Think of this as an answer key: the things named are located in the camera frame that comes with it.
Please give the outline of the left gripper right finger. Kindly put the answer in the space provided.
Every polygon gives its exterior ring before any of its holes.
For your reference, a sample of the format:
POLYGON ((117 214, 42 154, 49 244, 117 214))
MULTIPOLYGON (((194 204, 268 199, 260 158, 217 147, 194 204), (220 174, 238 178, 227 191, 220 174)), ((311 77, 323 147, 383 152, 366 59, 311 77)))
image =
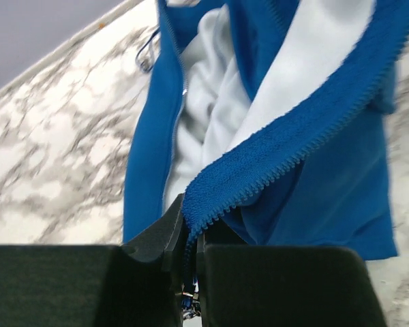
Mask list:
POLYGON ((204 326, 385 326, 363 260, 342 247, 253 246, 225 223, 199 238, 204 326))

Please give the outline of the blue jacket with white lining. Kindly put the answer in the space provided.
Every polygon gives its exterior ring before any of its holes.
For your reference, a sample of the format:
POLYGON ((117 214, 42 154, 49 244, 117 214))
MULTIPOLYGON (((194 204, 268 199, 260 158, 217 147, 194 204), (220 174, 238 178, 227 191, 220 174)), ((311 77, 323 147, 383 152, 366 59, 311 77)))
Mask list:
POLYGON ((409 1, 157 2, 160 54, 132 140, 125 243, 178 197, 181 317, 221 221, 253 246, 396 256, 383 118, 409 1))

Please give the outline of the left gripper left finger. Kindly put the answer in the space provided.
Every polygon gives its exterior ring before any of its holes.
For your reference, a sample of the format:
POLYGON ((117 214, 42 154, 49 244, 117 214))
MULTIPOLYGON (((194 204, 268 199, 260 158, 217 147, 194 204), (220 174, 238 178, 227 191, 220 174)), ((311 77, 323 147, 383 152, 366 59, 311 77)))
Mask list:
POLYGON ((0 245, 0 326, 181 326, 182 197, 124 245, 0 245))

